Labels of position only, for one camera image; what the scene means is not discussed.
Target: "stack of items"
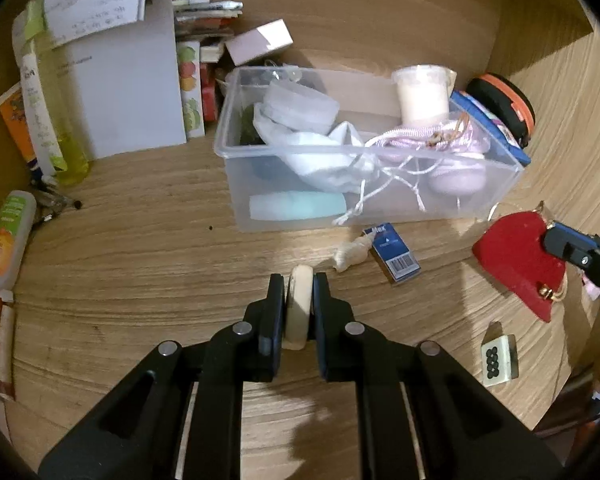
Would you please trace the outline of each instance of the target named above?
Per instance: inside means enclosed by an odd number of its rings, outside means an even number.
[[[214,66],[224,42],[234,36],[229,24],[242,13],[241,2],[173,0],[180,91],[187,137],[205,134],[203,121],[218,120]]]

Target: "orange stripe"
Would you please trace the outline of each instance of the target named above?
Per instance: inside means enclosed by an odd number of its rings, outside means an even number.
[[[531,114],[531,110],[529,110],[526,103],[512,88],[506,85],[504,81],[501,81],[497,77],[492,76],[491,74],[482,74],[480,79],[486,81],[487,83],[495,86],[498,90],[500,90],[504,95],[506,95],[511,100],[511,108],[516,113],[518,117],[522,115],[526,124],[526,129],[529,132],[529,137],[532,135],[534,127],[536,123],[534,121],[534,117]]]

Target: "clear plastic container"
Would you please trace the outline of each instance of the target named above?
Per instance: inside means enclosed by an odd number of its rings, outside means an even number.
[[[297,80],[301,71],[300,84],[339,102],[340,111],[334,124],[349,121],[365,142],[398,128],[402,122],[397,88],[390,79],[331,70],[297,67],[288,70],[289,79]],[[325,156],[349,155],[352,161],[365,160],[376,165],[378,171],[364,183],[363,195],[368,196],[362,206],[359,190],[343,193],[350,213],[345,221],[340,218],[343,225],[484,218],[522,175],[520,163],[477,121],[470,121],[470,125],[472,136],[483,146],[481,153],[461,153],[461,148],[432,149],[423,144],[416,148],[390,144],[359,147],[240,145],[243,130],[250,124],[251,105],[263,101],[272,80],[285,77],[285,68],[241,67],[229,78],[214,150],[225,159],[235,221],[241,231],[301,230],[334,225],[338,215],[333,214],[333,208],[330,216],[316,215],[316,218],[306,218],[303,213],[307,208],[299,214],[290,212],[290,218],[284,220],[280,214],[273,215],[273,220],[251,218],[253,196],[275,198],[284,197],[280,193],[295,192],[296,200],[298,196],[316,196],[316,191],[334,191],[319,189],[314,185],[315,179],[301,178],[293,171],[285,160],[295,155],[316,156],[320,160]],[[458,117],[463,111],[450,103],[451,117]],[[354,180],[355,171],[352,164]],[[280,207],[288,207],[289,203],[285,197]]]

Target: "wooden table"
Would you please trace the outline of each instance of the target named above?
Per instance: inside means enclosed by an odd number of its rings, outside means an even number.
[[[96,162],[67,211],[36,232],[16,286],[16,402],[8,421],[33,466],[109,389],[165,339],[208,340],[266,294],[269,274],[325,261],[357,228],[240,233],[211,139]],[[389,286],[369,258],[328,270],[357,319],[407,344],[438,341],[474,376],[491,322],[514,334],[520,378],[492,392],[526,425],[546,411],[589,334],[594,312],[576,278],[568,308],[538,321],[486,279],[471,256],[474,221],[401,224],[422,273]],[[315,347],[284,351],[273,384],[248,384],[243,478],[356,478],[354,387],[318,378]]]

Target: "red pouch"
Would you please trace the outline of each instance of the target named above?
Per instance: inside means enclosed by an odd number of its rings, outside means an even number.
[[[544,322],[551,321],[553,301],[541,288],[558,290],[565,263],[542,248],[546,224],[540,213],[503,216],[474,244],[474,255],[491,276],[519,297]]]

